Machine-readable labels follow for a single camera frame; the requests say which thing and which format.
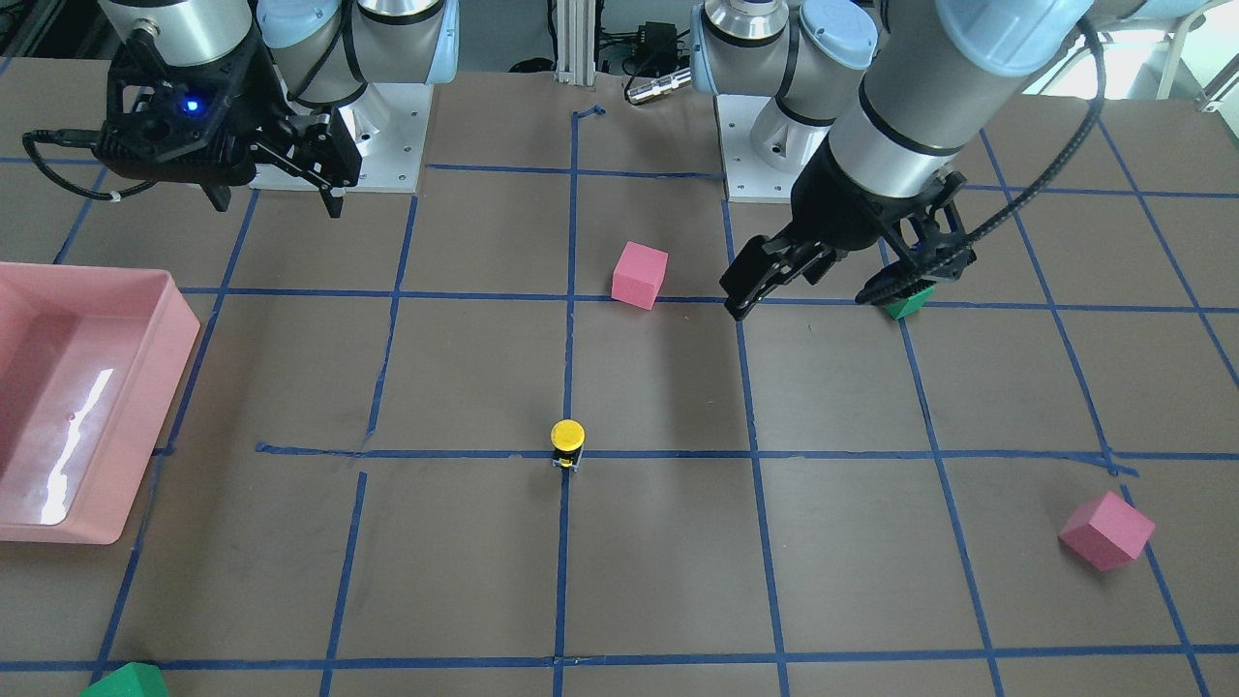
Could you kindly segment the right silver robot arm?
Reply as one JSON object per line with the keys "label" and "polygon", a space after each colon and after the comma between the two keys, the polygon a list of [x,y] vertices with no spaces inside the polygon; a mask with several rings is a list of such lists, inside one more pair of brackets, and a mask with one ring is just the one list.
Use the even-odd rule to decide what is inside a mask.
{"label": "right silver robot arm", "polygon": [[121,46],[90,146],[124,178],[203,189],[414,194],[456,1],[103,1]]}

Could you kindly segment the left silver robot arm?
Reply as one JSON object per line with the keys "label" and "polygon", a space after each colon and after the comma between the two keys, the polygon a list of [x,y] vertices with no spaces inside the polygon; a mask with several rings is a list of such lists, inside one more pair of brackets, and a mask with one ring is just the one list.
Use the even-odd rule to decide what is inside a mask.
{"label": "left silver robot arm", "polygon": [[1198,1],[705,1],[690,28],[693,85],[769,97],[790,123],[825,132],[789,194],[790,222],[756,235],[721,277],[743,319],[771,291],[818,284],[850,253],[886,241],[895,262],[860,305],[887,306],[957,281],[980,239],[1049,184],[1089,136],[1093,99],[1070,140],[1017,199],[968,230],[952,158],[1010,97],[1106,26],[1175,22]]}

